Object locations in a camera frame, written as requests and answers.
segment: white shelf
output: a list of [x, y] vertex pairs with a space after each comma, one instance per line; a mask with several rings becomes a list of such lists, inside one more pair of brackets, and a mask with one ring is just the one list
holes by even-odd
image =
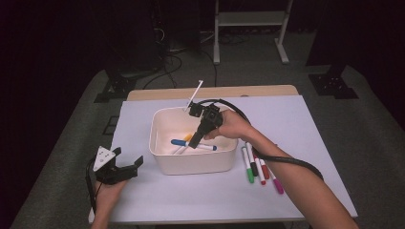
[[284, 11], [220, 12], [218, 26], [281, 26]]

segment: pink marker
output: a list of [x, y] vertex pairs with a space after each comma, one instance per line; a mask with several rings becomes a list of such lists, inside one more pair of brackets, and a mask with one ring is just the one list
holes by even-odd
[[284, 189], [283, 186], [281, 186], [280, 181], [277, 179], [277, 177], [273, 174], [273, 172], [271, 172], [270, 168], [268, 168], [268, 171], [270, 172], [271, 177], [273, 178], [273, 182], [274, 185], [276, 186], [276, 189], [278, 191], [279, 194], [283, 194], [284, 193]]

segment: white tabletop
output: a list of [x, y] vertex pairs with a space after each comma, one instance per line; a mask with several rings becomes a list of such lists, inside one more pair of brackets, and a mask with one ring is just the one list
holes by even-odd
[[[240, 108], [264, 135], [290, 155], [311, 163], [324, 176], [351, 216], [352, 201], [338, 175], [301, 95], [223, 98]], [[120, 147], [117, 166], [144, 157], [139, 176], [124, 188], [111, 222], [134, 224], [286, 221], [303, 219], [272, 182], [248, 182], [240, 141], [233, 168], [227, 172], [187, 176], [164, 175], [149, 151], [154, 113], [181, 107], [186, 99], [123, 102], [111, 149]]]

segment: blue marker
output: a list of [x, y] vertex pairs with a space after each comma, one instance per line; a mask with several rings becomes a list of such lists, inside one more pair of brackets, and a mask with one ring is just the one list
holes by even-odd
[[[171, 143], [173, 145], [179, 145], [179, 146], [188, 146], [188, 141], [185, 140], [178, 140], [178, 139], [173, 139], [171, 140]], [[210, 146], [210, 145], [205, 145], [205, 144], [198, 144], [197, 148], [200, 149], [205, 149], [205, 150], [212, 150], [212, 151], [216, 151], [217, 150], [217, 146]]]

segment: white plastic bin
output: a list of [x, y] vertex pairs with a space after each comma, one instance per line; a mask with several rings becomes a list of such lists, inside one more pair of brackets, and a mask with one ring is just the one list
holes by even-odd
[[187, 147], [181, 155], [173, 155], [180, 146], [172, 139], [184, 139], [193, 135], [200, 125], [200, 118], [193, 117], [182, 108], [162, 109], [155, 113], [152, 121], [149, 149], [161, 171], [166, 175], [217, 173], [232, 168], [238, 139], [217, 136], [201, 143], [215, 145], [216, 151]]

